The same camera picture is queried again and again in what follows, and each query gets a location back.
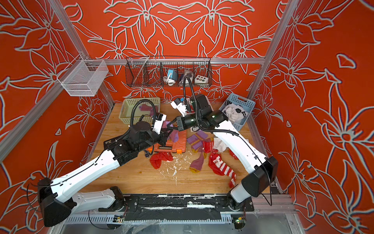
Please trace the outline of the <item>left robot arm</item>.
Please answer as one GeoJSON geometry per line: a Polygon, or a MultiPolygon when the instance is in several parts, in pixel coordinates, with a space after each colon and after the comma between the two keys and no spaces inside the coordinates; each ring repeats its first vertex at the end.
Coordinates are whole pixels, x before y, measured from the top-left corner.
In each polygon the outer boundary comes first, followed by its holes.
{"type": "Polygon", "coordinates": [[[104,151],[85,165],[61,177],[40,180],[38,202],[44,226],[53,227],[72,213],[94,209],[120,211],[126,207],[126,200],[117,186],[94,193],[81,193],[80,190],[155,144],[165,145],[171,133],[162,127],[167,116],[156,113],[154,117],[154,124],[139,121],[131,125],[126,133],[110,140],[104,151]]]}

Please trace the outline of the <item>red white striped santa sock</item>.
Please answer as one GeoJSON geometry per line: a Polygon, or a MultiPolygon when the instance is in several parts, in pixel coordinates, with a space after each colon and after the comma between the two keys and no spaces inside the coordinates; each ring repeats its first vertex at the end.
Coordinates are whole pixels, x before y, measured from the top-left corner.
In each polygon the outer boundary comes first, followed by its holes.
{"type": "Polygon", "coordinates": [[[230,178],[229,188],[234,188],[236,185],[236,173],[222,160],[220,154],[211,153],[209,155],[208,165],[210,169],[219,176],[228,176],[230,178]]]}

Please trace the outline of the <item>white black striped crew sock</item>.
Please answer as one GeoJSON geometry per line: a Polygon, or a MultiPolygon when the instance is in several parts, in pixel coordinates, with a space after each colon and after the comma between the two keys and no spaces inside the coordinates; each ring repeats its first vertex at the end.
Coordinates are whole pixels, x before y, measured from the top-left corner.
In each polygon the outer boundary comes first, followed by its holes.
{"type": "Polygon", "coordinates": [[[213,149],[219,153],[222,153],[227,149],[227,145],[218,137],[214,137],[213,138],[213,149]]]}

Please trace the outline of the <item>plain white ankle sock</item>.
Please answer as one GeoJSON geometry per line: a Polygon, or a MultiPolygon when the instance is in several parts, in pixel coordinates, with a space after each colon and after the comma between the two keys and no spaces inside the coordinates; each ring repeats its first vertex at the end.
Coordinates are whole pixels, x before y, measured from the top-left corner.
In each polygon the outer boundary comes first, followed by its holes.
{"type": "Polygon", "coordinates": [[[241,123],[249,115],[249,113],[245,111],[241,106],[235,104],[227,105],[223,109],[223,113],[233,123],[241,123]]]}

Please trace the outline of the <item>red patterned knit sock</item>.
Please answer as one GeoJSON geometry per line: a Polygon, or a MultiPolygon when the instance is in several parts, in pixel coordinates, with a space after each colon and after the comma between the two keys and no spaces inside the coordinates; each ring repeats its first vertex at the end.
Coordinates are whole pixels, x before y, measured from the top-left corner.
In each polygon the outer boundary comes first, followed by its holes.
{"type": "Polygon", "coordinates": [[[214,149],[214,140],[206,139],[203,141],[203,152],[205,154],[210,154],[214,149]]]}

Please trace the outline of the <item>blue plastic basket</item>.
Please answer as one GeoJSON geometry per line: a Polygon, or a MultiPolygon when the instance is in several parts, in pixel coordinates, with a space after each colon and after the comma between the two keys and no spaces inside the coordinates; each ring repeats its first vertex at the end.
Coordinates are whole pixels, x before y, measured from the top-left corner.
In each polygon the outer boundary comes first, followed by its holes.
{"type": "Polygon", "coordinates": [[[234,128],[240,131],[252,113],[254,106],[254,101],[231,93],[219,110],[229,118],[234,128]]]}

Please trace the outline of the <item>red snowflake sock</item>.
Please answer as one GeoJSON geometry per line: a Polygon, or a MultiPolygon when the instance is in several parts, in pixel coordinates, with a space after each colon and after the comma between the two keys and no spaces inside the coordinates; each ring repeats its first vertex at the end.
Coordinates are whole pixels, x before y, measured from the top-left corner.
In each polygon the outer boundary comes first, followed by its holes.
{"type": "Polygon", "coordinates": [[[229,154],[235,159],[238,160],[237,156],[229,149],[229,154]]]}

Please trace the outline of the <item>white power adapter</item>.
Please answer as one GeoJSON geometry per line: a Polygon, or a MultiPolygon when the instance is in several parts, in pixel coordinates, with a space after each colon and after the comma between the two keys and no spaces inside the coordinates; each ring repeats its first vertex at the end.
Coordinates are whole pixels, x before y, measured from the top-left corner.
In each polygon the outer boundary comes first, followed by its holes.
{"type": "Polygon", "coordinates": [[[168,86],[173,86],[178,82],[178,74],[173,69],[168,69],[166,76],[163,77],[164,83],[168,86]]]}

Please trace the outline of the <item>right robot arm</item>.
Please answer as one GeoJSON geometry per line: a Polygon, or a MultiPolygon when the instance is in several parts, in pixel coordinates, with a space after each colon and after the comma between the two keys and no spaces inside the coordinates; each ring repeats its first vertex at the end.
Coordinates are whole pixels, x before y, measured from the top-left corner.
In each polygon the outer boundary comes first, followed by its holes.
{"type": "Polygon", "coordinates": [[[180,112],[174,119],[179,131],[197,127],[213,133],[239,159],[247,171],[247,176],[234,186],[228,198],[233,204],[239,204],[251,197],[258,197],[275,180],[278,161],[266,157],[252,146],[234,127],[222,110],[213,110],[205,95],[192,97],[191,104],[184,98],[176,98],[171,106],[180,112]]]}

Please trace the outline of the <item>green plastic basket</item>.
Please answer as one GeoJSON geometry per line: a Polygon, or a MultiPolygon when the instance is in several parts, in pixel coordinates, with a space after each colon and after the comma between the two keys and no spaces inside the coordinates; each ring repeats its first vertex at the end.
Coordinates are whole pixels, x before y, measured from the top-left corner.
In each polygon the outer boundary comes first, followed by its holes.
{"type": "MultiPolygon", "coordinates": [[[[132,110],[135,107],[135,105],[140,101],[143,100],[144,98],[128,98],[125,99],[122,103],[121,111],[119,114],[119,119],[125,124],[129,125],[131,121],[131,114],[132,110]]],[[[160,105],[161,105],[161,99],[159,97],[149,97],[147,98],[149,101],[151,101],[154,106],[155,110],[157,112],[160,112],[160,105]]],[[[150,116],[147,112],[143,112],[139,110],[139,104],[137,108],[135,109],[134,116],[133,116],[133,124],[137,123],[140,118],[144,115],[142,121],[148,122],[152,124],[153,122],[153,116],[150,116]]]]}

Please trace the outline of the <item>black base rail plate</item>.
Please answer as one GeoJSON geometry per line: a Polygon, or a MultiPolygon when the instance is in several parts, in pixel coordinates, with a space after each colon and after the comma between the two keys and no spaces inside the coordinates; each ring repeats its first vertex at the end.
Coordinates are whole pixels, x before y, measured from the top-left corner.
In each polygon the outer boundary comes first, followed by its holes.
{"type": "Polygon", "coordinates": [[[99,208],[100,213],[113,214],[114,222],[171,221],[223,222],[253,212],[251,198],[241,203],[231,201],[226,194],[137,194],[125,195],[123,207],[99,208]]]}

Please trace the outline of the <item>small purple yellow sock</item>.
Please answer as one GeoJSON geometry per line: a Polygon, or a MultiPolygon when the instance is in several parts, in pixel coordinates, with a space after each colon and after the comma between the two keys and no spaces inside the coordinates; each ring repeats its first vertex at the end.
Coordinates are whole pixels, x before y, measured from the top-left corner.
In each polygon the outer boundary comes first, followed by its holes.
{"type": "Polygon", "coordinates": [[[198,172],[200,172],[201,169],[202,169],[203,163],[204,163],[204,159],[205,159],[204,153],[201,152],[199,158],[196,159],[196,160],[194,160],[194,161],[190,164],[190,170],[191,170],[193,173],[198,173],[198,172]]]}

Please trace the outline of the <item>purple ribbed sock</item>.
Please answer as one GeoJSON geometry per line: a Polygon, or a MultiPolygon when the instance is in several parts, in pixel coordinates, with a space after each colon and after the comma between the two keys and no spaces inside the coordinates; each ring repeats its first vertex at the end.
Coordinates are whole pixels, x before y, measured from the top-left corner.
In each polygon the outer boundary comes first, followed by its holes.
{"type": "Polygon", "coordinates": [[[150,116],[154,115],[154,109],[151,105],[148,104],[141,104],[139,106],[139,110],[143,112],[147,112],[150,116]]]}

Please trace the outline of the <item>purple yellow striped sock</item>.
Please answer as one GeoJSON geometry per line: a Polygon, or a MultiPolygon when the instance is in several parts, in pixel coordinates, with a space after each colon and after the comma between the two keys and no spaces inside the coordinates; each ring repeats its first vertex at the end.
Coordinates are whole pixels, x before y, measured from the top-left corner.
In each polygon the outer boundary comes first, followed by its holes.
{"type": "Polygon", "coordinates": [[[193,152],[199,152],[203,149],[203,141],[208,138],[208,135],[199,130],[194,135],[187,138],[187,142],[191,145],[193,152]]]}

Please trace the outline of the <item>orange plastic tool case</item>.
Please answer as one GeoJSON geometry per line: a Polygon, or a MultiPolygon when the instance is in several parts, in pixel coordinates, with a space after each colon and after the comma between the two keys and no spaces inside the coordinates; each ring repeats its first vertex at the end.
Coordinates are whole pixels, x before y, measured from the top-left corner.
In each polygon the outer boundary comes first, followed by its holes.
{"type": "Polygon", "coordinates": [[[154,152],[169,152],[182,154],[186,152],[186,143],[187,143],[187,131],[178,132],[178,141],[174,142],[175,134],[172,133],[166,142],[165,146],[156,144],[154,146],[154,152]]]}

